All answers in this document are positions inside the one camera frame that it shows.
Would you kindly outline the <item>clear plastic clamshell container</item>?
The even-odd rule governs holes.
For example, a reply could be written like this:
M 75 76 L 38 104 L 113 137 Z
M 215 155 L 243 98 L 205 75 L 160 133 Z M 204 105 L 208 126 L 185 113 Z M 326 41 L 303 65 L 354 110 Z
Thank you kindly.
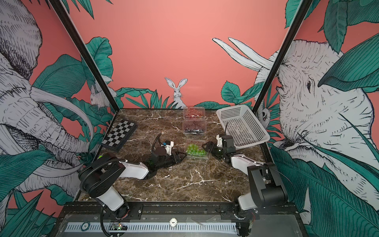
M 183 109 L 183 118 L 192 119 L 205 119 L 205 109 L 203 107 L 186 107 Z

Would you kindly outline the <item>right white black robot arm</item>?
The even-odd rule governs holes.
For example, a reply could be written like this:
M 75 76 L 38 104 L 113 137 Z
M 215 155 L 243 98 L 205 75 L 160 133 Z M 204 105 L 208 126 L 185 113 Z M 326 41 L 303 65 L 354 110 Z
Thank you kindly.
M 220 147 L 211 141 L 203 144 L 202 148 L 219 161 L 226 162 L 248 176 L 250 191 L 239 196 L 233 208 L 237 219 L 256 218 L 259 209 L 288 202 L 288 193 L 281 173 L 274 163 L 260 163 L 238 153 L 235 147 Z

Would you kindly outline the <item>white plastic perforated basket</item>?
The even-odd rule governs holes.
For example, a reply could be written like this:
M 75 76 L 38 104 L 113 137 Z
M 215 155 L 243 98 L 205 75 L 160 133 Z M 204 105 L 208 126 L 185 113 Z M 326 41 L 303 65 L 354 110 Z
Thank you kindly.
M 233 137 L 237 150 L 260 145 L 270 140 L 266 129 L 246 105 L 218 109 L 216 114 L 226 134 Z

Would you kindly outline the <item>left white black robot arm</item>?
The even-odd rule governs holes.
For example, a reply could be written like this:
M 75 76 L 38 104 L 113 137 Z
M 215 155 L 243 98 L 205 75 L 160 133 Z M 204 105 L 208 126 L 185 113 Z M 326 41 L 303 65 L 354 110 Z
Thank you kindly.
M 151 152 L 145 162 L 131 163 L 106 153 L 79 173 L 80 190 L 110 210 L 116 219 L 124 219 L 130 215 L 130 207 L 113 184 L 119 178 L 151 179 L 159 169 L 179 164 L 186 157 L 183 152 L 175 150 L 168 154 L 162 150 Z

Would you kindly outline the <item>green grape bunch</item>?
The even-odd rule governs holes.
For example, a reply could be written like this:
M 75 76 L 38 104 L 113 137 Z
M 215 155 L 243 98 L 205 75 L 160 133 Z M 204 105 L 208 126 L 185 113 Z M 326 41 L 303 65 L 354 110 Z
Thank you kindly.
M 187 146 L 186 152 L 189 156 L 194 157 L 204 157 L 207 156 L 207 152 L 196 144 L 189 144 Z

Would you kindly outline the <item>red grape bunch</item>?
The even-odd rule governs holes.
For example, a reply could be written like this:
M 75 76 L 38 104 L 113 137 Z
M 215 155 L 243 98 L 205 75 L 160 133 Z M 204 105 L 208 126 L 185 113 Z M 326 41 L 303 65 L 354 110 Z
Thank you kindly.
M 186 110 L 186 117 L 187 118 L 201 118 L 203 117 L 203 112 L 196 108 L 188 108 Z

